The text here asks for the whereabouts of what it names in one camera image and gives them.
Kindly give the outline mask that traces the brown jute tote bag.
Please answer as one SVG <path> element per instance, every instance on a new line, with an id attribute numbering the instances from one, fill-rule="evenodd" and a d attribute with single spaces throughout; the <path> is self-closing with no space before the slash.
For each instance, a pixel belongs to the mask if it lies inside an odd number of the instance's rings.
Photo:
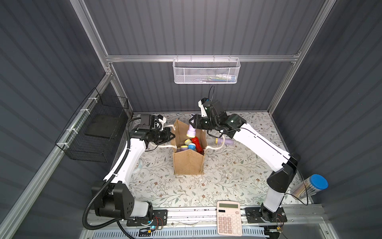
<path id="1" fill-rule="evenodd" d="M 170 128 L 171 132 L 175 134 L 175 138 L 168 143 L 166 142 L 164 145 L 160 145 L 160 147 L 169 147 L 173 151 L 173 166 L 174 174 L 176 175 L 204 174 L 206 156 L 212 151 L 219 150 L 224 146 L 224 142 L 219 147 L 209 146 L 206 139 L 206 131 L 197 129 L 196 137 L 200 140 L 204 154 L 200 154 L 191 149 L 181 151 L 180 147 L 185 145 L 185 140 L 189 138 L 187 137 L 189 125 L 180 120 L 176 120 L 174 124 L 168 125 L 166 128 Z"/>

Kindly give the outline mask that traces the blue flashlight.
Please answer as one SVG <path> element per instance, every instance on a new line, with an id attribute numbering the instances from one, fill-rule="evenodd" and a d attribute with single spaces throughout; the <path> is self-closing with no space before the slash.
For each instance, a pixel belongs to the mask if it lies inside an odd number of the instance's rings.
<path id="1" fill-rule="evenodd" d="M 188 149 L 196 151 L 196 145 L 194 143 L 188 144 Z"/>

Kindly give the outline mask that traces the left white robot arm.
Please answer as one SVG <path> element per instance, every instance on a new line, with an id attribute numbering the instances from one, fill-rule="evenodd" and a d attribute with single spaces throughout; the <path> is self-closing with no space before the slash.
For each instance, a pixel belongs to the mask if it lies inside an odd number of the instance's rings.
<path id="1" fill-rule="evenodd" d="M 170 127 L 163 130 L 133 129 L 121 156 L 102 182 L 92 187 L 92 204 L 99 217 L 129 220 L 140 218 L 151 221 L 153 207 L 150 202 L 135 199 L 128 185 L 136 164 L 149 143 L 160 145 L 175 138 Z"/>

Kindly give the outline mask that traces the green flashlight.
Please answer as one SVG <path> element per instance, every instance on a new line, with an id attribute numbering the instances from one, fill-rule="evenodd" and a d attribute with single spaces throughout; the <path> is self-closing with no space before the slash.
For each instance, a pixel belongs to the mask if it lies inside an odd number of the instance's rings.
<path id="1" fill-rule="evenodd" d="M 192 142 L 192 140 L 191 140 L 190 138 L 188 138 L 188 139 L 185 140 L 185 145 L 189 145 L 189 144 L 191 144 L 191 143 L 193 143 L 193 142 Z"/>

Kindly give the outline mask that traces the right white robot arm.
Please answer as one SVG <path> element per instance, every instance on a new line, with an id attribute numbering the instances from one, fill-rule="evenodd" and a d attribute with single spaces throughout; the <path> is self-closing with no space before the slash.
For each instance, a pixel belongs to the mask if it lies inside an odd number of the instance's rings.
<path id="1" fill-rule="evenodd" d="M 262 203 L 262 210 L 275 214 L 297 173 L 298 159 L 275 146 L 238 114 L 228 115 L 220 101 L 203 98 L 198 106 L 201 113 L 189 120 L 190 129 L 207 132 L 215 130 L 220 133 L 220 137 L 226 135 L 253 151 L 272 169 L 273 172 L 267 179 L 269 189 Z"/>

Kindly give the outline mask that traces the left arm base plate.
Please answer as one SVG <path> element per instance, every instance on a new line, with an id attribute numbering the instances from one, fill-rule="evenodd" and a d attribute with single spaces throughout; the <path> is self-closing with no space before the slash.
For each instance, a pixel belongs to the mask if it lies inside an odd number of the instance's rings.
<path id="1" fill-rule="evenodd" d="M 126 220 L 128 227 L 165 226 L 167 225 L 168 210 L 149 210 L 145 217 L 134 217 Z"/>

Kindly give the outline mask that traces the purple flashlight top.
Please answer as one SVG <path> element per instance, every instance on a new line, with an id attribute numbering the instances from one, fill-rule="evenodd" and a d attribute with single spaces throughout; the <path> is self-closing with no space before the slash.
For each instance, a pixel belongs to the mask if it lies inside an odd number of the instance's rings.
<path id="1" fill-rule="evenodd" d="M 216 138 L 216 139 L 215 139 L 215 144 L 217 144 L 217 145 L 223 144 L 223 142 L 224 142 L 224 144 L 226 144 L 226 145 L 234 145 L 233 140 L 232 140 L 232 139 L 229 139 L 229 138 L 223 138 L 223 137 L 221 137 L 221 138 Z"/>

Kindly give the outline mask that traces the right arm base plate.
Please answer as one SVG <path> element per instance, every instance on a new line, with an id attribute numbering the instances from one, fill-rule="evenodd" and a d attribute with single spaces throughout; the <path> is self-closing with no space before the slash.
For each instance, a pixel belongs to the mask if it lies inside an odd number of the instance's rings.
<path id="1" fill-rule="evenodd" d="M 245 208 L 245 216 L 248 223 L 287 222 L 287 217 L 282 207 L 278 207 L 276 212 L 271 212 L 263 205 L 259 207 L 247 207 Z"/>

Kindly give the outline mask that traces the purple flashlight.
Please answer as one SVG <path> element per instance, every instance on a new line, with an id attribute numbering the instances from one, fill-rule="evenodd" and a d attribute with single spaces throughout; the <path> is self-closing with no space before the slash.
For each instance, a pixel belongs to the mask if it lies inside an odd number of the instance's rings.
<path id="1" fill-rule="evenodd" d="M 189 147 L 187 146 L 187 145 L 182 145 L 181 147 L 180 147 L 180 150 L 181 151 L 185 151 L 185 150 L 188 150 L 189 149 Z"/>
<path id="2" fill-rule="evenodd" d="M 229 139 L 229 138 L 223 138 L 223 137 L 221 137 L 221 138 L 216 138 L 216 139 L 215 139 L 215 144 L 217 144 L 217 145 L 223 144 L 223 142 L 224 142 L 224 144 L 226 144 L 226 145 L 234 145 L 233 140 L 232 140 L 232 139 Z"/>
<path id="3" fill-rule="evenodd" d="M 196 137 L 196 129 L 190 124 L 189 129 L 187 131 L 187 137 L 195 138 Z"/>

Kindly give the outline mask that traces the red flashlight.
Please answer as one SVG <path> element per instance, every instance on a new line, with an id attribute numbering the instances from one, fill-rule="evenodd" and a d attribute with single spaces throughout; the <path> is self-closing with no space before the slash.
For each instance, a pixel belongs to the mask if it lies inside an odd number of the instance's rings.
<path id="1" fill-rule="evenodd" d="M 201 146 L 200 140 L 198 137 L 191 138 L 191 141 L 196 146 L 196 151 L 200 154 L 204 154 L 204 150 Z"/>

